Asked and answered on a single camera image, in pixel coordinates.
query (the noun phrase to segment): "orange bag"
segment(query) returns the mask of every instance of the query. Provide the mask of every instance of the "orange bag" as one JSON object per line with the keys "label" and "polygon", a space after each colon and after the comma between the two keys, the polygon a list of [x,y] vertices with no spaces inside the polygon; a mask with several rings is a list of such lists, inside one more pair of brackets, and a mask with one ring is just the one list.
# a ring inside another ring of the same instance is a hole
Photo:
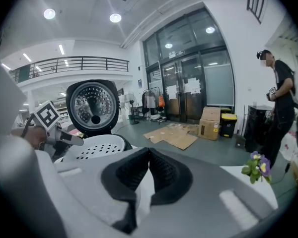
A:
{"label": "orange bag", "polygon": [[164,99],[161,95],[159,96],[159,107],[161,108],[165,107]]}

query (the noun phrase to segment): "glass door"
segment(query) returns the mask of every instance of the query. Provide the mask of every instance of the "glass door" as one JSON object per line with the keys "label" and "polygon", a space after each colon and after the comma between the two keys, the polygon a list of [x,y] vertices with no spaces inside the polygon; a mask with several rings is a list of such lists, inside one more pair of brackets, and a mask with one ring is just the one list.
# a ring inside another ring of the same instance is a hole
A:
{"label": "glass door", "polygon": [[162,66],[169,120],[198,124],[204,107],[204,76],[198,55]]}
{"label": "glass door", "polygon": [[162,76],[164,82],[164,101],[167,119],[180,121],[178,66],[172,62],[162,66]]}
{"label": "glass door", "polygon": [[199,124],[204,107],[204,75],[198,55],[178,61],[181,122]]}

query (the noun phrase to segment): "white perforated tray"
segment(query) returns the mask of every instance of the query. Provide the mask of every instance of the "white perforated tray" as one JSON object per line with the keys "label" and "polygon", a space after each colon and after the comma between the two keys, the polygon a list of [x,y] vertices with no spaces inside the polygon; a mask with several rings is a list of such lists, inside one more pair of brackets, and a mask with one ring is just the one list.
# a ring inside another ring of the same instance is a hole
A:
{"label": "white perforated tray", "polygon": [[82,146],[73,145],[63,158],[63,162],[87,160],[120,153],[125,148],[125,141],[116,135],[100,135],[84,139]]}

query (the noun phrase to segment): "hanging clothes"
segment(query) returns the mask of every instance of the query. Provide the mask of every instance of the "hanging clothes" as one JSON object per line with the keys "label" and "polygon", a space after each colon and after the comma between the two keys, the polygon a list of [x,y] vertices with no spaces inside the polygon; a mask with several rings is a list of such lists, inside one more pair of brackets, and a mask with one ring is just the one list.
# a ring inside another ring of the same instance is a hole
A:
{"label": "hanging clothes", "polygon": [[146,95],[146,94],[143,93],[143,96],[142,96],[142,103],[143,103],[142,113],[143,113],[143,114],[145,114],[145,113],[147,113],[147,112],[149,111],[149,109],[146,108],[146,106],[145,106],[145,99],[146,99],[145,95]]}
{"label": "hanging clothes", "polygon": [[148,91],[145,94],[145,107],[148,109],[155,109],[156,103],[155,103],[155,96],[152,91]]}

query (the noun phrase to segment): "cardboard box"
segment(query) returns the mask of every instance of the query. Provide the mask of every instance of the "cardboard box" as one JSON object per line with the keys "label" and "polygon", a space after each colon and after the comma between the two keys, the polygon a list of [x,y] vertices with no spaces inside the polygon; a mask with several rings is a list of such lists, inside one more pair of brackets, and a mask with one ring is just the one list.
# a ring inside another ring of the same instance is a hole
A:
{"label": "cardboard box", "polygon": [[220,130],[220,116],[220,108],[205,107],[200,119],[198,136],[209,140],[217,140]]}

